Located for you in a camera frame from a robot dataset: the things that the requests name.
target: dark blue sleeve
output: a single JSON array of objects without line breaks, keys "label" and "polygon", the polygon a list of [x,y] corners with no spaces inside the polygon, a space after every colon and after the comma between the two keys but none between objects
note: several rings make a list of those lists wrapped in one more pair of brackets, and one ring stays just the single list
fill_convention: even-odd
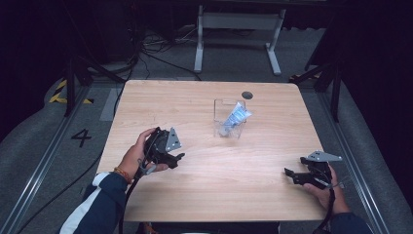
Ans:
[{"label": "dark blue sleeve", "polygon": [[94,178],[93,186],[93,192],[60,227],[59,233],[113,233],[125,211],[128,184],[121,175],[104,173]]},{"label": "dark blue sleeve", "polygon": [[336,214],[330,225],[331,234],[373,234],[367,223],[354,213]]}]

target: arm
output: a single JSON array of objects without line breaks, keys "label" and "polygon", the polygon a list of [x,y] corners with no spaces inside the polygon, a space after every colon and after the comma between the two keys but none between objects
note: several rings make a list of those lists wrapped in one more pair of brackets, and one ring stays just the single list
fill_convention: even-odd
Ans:
[{"label": "arm", "polygon": [[[115,172],[101,173],[94,178],[91,194],[69,216],[58,233],[113,233],[125,212],[128,183],[143,161],[145,140],[154,131],[150,129],[139,135]],[[167,168],[168,165],[159,164],[155,172]]]},{"label": "arm", "polygon": [[[344,198],[343,189],[338,185],[337,175],[333,168],[330,167],[334,186],[335,201],[333,204],[332,218],[330,220],[332,234],[372,234],[373,232],[368,227],[367,223],[359,216],[352,213]],[[323,190],[306,183],[303,187],[307,192],[319,199],[321,205],[327,210],[330,193],[328,188]]]}]

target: wooden table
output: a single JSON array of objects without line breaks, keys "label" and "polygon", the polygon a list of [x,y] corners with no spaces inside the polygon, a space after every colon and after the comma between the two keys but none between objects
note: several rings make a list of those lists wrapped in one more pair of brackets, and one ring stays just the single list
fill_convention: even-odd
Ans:
[{"label": "wooden table", "polygon": [[[215,99],[242,100],[252,112],[241,137],[214,136]],[[293,84],[129,81],[99,172],[112,171],[138,135],[174,127],[184,152],[178,167],[145,176],[132,193],[125,220],[254,221],[323,219],[314,197],[283,169],[307,172],[299,158],[322,150]]]}]

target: yellow and black striped tape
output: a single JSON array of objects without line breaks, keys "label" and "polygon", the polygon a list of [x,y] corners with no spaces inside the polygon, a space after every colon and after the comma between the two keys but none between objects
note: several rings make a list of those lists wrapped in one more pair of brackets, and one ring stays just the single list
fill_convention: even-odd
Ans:
[{"label": "yellow and black striped tape", "polygon": [[[55,93],[53,94],[52,98],[49,100],[49,103],[52,103],[52,102],[67,103],[67,98],[59,97],[60,94],[61,94],[61,91],[64,89],[66,84],[67,84],[66,78],[61,79],[60,83],[58,84],[58,86],[55,90]],[[84,104],[93,104],[94,99],[86,98],[86,99],[83,100],[83,103]]]}]

